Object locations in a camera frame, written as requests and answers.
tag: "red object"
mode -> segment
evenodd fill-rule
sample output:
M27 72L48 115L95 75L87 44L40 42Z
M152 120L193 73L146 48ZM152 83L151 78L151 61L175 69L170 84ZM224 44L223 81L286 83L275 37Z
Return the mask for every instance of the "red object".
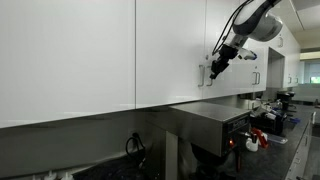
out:
M268 148L269 144L268 144L266 138L264 138L264 136L262 135L262 131L257 128L252 128L251 131L258 136L261 147L265 148L265 149Z

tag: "upper cabinet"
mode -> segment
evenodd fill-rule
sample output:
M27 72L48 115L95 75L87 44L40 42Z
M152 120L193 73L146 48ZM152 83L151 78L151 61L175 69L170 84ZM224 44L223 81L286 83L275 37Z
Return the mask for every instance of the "upper cabinet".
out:
M211 55L224 26L233 11L240 5L239 0L207 0L206 6L206 37L205 37L205 54ZM211 80L212 61L203 59L202 64L206 67L204 76L205 84L203 88L203 98L214 98L236 94L236 78L234 77L235 67L233 60L229 61L227 69L220 73L217 79Z
M134 0L2 0L0 14L0 128L135 108Z
M248 41L249 48L268 47L268 87L287 88L299 83L300 46L287 26L268 42Z
M136 1L137 108L202 98L206 0Z

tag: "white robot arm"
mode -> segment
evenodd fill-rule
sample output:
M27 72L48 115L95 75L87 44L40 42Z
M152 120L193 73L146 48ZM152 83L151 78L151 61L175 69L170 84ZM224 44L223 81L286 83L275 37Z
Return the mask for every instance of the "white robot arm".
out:
M240 59L257 58L252 51L243 47L248 38L266 42L273 39L282 29L279 18L268 14L268 11L281 0L250 0L245 4L233 21L235 36L231 41L224 43L220 50L220 57L212 62L211 79L216 79L219 73L228 66L228 61L237 55Z

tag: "cabinet handle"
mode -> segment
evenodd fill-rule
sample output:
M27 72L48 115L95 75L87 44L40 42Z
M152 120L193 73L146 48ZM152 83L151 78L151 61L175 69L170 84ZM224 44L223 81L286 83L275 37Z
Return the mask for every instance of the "cabinet handle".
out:
M199 65L200 69L200 78L201 78L201 84L198 85L198 87L202 87L204 85L204 73L205 73L205 68L203 65Z
M296 164L300 164L301 159L300 159L300 158L296 158L296 160L298 160L298 161L297 161L297 162L294 162L294 163L296 163Z
M279 39L280 39L279 47L283 47L283 38L282 38L282 37L279 37Z
M255 74L255 79L254 79L254 83L252 83L252 85L256 85L257 84L257 77L258 77L258 73L257 72L253 72L252 74Z
M213 84L213 80L210 78L210 84L207 84L207 86L212 86L212 84Z
M258 84L260 84L261 74L258 72L258 75L259 75Z
M306 144L305 144L305 146L307 146L308 145L308 136L306 136Z

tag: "ceiling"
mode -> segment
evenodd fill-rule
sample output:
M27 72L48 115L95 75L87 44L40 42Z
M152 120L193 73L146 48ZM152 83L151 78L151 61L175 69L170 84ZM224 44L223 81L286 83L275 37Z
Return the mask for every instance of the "ceiling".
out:
M282 0L271 12L278 15L291 32L320 28L320 0Z

